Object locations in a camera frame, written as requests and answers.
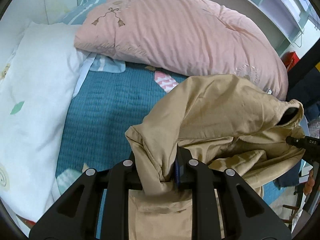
teal bedsheet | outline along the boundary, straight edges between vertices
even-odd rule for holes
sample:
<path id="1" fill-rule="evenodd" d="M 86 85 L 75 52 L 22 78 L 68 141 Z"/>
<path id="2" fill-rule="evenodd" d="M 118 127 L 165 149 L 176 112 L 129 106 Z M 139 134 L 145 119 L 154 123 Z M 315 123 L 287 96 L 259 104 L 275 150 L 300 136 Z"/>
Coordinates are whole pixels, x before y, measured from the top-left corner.
<path id="1" fill-rule="evenodd" d="M 141 123 L 166 94 L 154 81 L 154 72 L 145 66 L 126 63 L 121 74 L 89 71 L 68 110 L 56 176 L 68 168 L 81 171 L 84 163 L 98 171 L 110 169 L 130 155 L 125 131 Z M 178 83 L 187 78 L 161 71 Z M 268 204 L 283 191 L 273 182 L 264 189 Z"/>

tassel embroidery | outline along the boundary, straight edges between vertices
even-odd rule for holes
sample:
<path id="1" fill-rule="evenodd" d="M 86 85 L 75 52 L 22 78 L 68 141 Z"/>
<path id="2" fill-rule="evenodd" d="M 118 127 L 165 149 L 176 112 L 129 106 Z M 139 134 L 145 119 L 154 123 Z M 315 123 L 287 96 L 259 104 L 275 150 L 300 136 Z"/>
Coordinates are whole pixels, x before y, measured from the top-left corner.
<path id="1" fill-rule="evenodd" d="M 116 11 L 118 11 L 118 10 L 119 10 L 119 8 L 113 9 L 113 8 L 110 7 L 110 8 L 109 8 L 109 11 L 108 11 L 104 16 L 98 17 L 98 19 L 96 19 L 92 24 L 93 24 L 94 26 L 96 26 L 96 25 L 98 24 L 100 18 L 103 18 L 103 17 L 105 17 L 108 13 L 113 12 L 113 13 L 115 14 L 116 18 L 119 19 L 119 20 L 118 20 L 118 25 L 119 25 L 119 27 L 124 26 L 125 23 L 120 19 L 120 17 L 117 16 Z"/>

white pillow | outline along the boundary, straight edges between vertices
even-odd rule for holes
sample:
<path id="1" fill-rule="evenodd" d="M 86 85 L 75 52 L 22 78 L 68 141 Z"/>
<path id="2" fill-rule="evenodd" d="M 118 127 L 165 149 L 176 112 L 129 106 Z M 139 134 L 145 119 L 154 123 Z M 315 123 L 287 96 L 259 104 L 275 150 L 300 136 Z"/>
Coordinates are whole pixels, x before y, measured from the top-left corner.
<path id="1" fill-rule="evenodd" d="M 52 189 L 68 107 L 89 54 L 73 46 L 78 27 L 31 23 L 0 85 L 0 197 L 34 222 Z"/>

pink feather print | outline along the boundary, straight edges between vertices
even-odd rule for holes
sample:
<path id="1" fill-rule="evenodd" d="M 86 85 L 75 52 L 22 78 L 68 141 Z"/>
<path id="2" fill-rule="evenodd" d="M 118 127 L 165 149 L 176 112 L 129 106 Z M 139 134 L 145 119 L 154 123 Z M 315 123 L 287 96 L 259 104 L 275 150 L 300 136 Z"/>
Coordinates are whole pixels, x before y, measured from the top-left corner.
<path id="1" fill-rule="evenodd" d="M 160 71 L 155 72 L 155 81 L 166 93 L 169 93 L 179 84 L 170 75 L 164 74 Z"/>

pillowcase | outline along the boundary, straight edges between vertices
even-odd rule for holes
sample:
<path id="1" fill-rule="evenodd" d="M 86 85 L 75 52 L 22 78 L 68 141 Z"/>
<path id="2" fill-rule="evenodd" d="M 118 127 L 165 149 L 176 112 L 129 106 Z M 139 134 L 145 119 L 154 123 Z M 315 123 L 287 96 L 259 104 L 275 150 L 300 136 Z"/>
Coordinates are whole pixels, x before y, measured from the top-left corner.
<path id="1" fill-rule="evenodd" d="M 286 69 L 257 25 L 209 0 L 107 0 L 75 46 L 188 76 L 236 74 L 282 100 L 287 93 Z"/>
<path id="2" fill-rule="evenodd" d="M 71 12 L 67 13 L 61 22 L 68 25 L 82 24 L 88 13 L 93 8 L 105 3 L 106 1 L 107 0 L 82 0 L 81 4 Z"/>
<path id="3" fill-rule="evenodd" d="M 82 0 L 81 4 L 77 6 L 73 11 L 65 15 L 61 22 L 74 25 L 82 24 L 87 17 L 87 14 L 95 7 L 105 3 L 107 0 Z M 125 62 L 122 60 L 112 60 L 105 55 L 97 55 L 93 64 L 89 66 L 91 71 L 103 71 L 109 73 L 122 73 L 125 71 Z"/>
<path id="4" fill-rule="evenodd" d="M 52 189 L 68 107 L 88 56 L 78 25 L 31 23 L 0 85 L 0 197 L 36 222 Z"/>

